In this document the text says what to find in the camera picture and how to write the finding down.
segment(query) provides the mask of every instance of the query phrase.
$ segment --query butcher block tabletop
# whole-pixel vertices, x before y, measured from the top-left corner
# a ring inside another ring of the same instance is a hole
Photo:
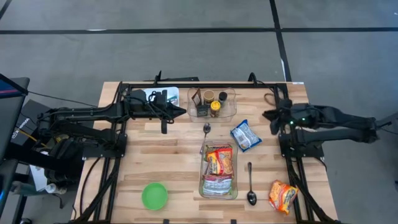
[[[118,82],[105,82],[99,106],[112,102]],[[305,86],[287,83],[289,98],[294,103],[308,102]],[[116,196],[111,223],[295,223],[293,206],[290,214],[275,211],[268,202],[271,183],[281,180],[289,183],[285,159],[280,154],[277,136],[269,129],[269,121],[262,113],[274,106],[264,101],[267,88],[235,88],[237,113],[228,123],[211,123],[207,141],[232,141],[230,130],[244,119],[262,139],[262,143],[243,153],[238,150],[238,166],[234,171],[238,178],[238,197],[234,200],[212,200],[199,194],[199,154],[203,142],[203,123],[193,123],[187,113],[175,118],[167,126],[168,133],[160,132],[158,119],[130,119],[127,122],[127,148],[118,175]],[[188,88],[180,88],[180,107],[187,109]],[[106,121],[97,121],[96,129],[109,128]],[[85,161],[81,175],[75,208],[79,211],[80,192],[88,170],[95,159]],[[90,174],[83,196],[83,210],[98,193],[101,159]],[[249,191],[248,162],[252,162],[252,186],[257,194],[257,204],[247,201]],[[337,219],[325,167],[313,158],[303,158],[308,189],[319,206],[333,219]],[[141,193],[152,182],[162,183],[168,190],[169,199],[161,210],[144,207]],[[307,219],[302,195],[298,195],[303,219]],[[105,218],[108,195],[104,196],[100,219]]]

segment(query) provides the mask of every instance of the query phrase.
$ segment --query plastic bowl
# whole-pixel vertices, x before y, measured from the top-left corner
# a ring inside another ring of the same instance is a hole
[[[149,210],[159,210],[167,202],[167,189],[160,183],[148,184],[141,195],[144,206]]]

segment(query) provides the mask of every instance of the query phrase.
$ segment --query silver spoon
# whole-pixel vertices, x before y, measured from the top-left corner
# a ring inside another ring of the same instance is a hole
[[[203,153],[203,148],[205,147],[206,135],[207,135],[207,133],[210,132],[210,130],[211,130],[210,123],[206,123],[206,124],[203,126],[203,132],[205,133],[205,139],[203,140],[203,144],[201,145],[200,154]]]
[[[251,190],[251,162],[248,162],[248,169],[249,169],[249,181],[250,181],[250,191],[248,192],[248,201],[251,205],[255,205],[257,203],[257,196]]]

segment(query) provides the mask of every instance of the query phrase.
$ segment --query small bottle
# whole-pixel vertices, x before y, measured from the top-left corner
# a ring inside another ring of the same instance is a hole
[[[221,103],[219,101],[213,101],[210,105],[210,116],[216,118],[220,114]]]
[[[67,192],[67,188],[66,187],[57,187],[57,185],[55,185],[55,184],[48,184],[45,187],[45,190],[49,194],[65,194]]]
[[[224,106],[227,97],[228,97],[228,94],[226,94],[226,92],[222,91],[221,93],[219,93],[218,101],[221,103],[221,107]]]

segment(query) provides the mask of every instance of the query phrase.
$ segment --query blue snack bag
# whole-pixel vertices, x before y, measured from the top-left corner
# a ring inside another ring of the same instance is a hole
[[[246,119],[231,130],[231,135],[243,152],[262,142],[262,140],[249,128]]]

